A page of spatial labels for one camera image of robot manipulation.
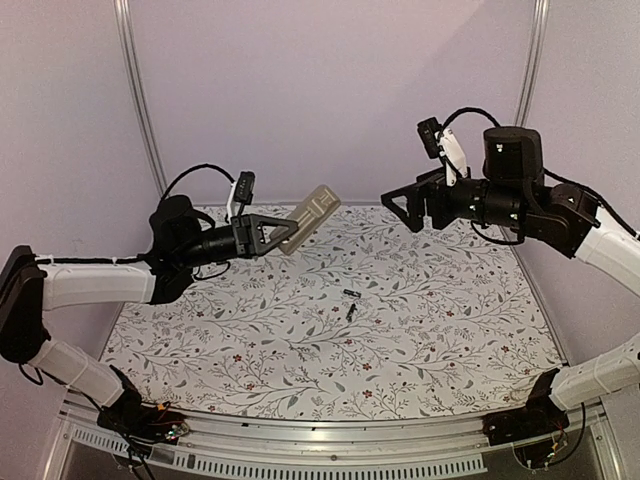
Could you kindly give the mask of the beige remote control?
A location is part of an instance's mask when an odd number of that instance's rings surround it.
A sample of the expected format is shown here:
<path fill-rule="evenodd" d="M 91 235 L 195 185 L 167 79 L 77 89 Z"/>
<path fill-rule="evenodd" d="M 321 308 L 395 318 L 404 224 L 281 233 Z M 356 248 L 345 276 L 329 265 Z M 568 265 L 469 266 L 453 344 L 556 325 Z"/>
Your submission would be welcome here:
<path fill-rule="evenodd" d="M 280 251 L 291 256 L 340 205 L 341 200 L 329 186 L 316 187 L 287 217 L 297 223 L 298 230 L 279 245 Z"/>

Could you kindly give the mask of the dark blue AA battery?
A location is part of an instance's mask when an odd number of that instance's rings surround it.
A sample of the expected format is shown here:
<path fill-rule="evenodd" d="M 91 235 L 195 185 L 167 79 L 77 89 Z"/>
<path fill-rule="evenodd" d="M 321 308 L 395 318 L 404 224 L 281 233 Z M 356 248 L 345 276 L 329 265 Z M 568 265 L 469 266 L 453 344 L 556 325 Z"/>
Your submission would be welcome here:
<path fill-rule="evenodd" d="M 356 305 L 355 303 L 353 303 L 353 304 L 349 307 L 349 310 L 348 310 L 348 312 L 347 312 L 347 314 L 346 314 L 346 320 L 347 320 L 347 322 L 351 322 L 351 321 L 352 321 L 352 318 L 353 318 L 353 315 L 354 315 L 354 313 L 355 313 L 356 309 L 357 309 L 357 305 Z"/>

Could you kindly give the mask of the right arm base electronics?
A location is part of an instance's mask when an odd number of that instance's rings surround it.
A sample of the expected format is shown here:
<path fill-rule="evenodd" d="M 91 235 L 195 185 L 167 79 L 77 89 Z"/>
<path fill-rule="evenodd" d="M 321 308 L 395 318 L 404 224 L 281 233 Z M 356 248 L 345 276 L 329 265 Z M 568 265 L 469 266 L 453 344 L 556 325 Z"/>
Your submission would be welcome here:
<path fill-rule="evenodd" d="M 586 430 L 586 406 L 580 404 L 580 430 L 570 450 L 561 457 L 559 452 L 569 445 L 567 428 L 570 426 L 566 409 L 556 406 L 551 396 L 551 385 L 560 373 L 559 368 L 542 373 L 531 387 L 526 387 L 523 406 L 482 417 L 482 432 L 490 446 L 515 444 L 516 461 L 525 469 L 535 472 L 548 470 L 569 460 L 581 446 Z"/>

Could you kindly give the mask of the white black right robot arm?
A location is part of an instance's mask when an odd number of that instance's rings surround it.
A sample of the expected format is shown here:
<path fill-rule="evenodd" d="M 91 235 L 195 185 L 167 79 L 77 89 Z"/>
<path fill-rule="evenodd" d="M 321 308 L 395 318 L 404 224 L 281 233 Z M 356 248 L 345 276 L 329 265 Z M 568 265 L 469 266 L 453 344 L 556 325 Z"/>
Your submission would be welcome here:
<path fill-rule="evenodd" d="M 505 227 L 517 243 L 538 240 L 638 293 L 638 234 L 592 189 L 569 180 L 546 185 L 537 131 L 516 126 L 485 130 L 480 179 L 472 178 L 449 129 L 428 119 L 419 124 L 418 133 L 440 168 L 381 196 L 382 204 L 411 231 L 421 231 L 426 217 L 436 230 L 457 219 L 479 228 Z M 510 393 L 512 404 L 523 407 L 517 427 L 524 435 L 537 436 L 554 422 L 556 410 L 566 412 L 638 381 L 639 338 L 633 336 L 591 360 L 521 382 Z"/>

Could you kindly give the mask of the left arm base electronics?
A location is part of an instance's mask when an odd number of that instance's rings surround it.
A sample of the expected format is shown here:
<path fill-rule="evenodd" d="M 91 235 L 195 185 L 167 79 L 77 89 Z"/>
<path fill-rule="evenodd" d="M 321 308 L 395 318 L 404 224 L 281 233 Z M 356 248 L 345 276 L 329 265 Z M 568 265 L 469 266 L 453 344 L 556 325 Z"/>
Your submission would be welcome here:
<path fill-rule="evenodd" d="M 143 479 L 138 468 L 142 467 L 148 479 L 154 475 L 147 463 L 152 446 L 156 444 L 176 445 L 178 439 L 189 431 L 184 414 L 173 411 L 171 402 L 149 406 L 142 402 L 140 392 L 117 368 L 110 366 L 121 381 L 123 392 L 108 407 L 90 402 L 98 410 L 97 424 L 116 432 L 127 444 L 128 467 L 137 479 Z"/>

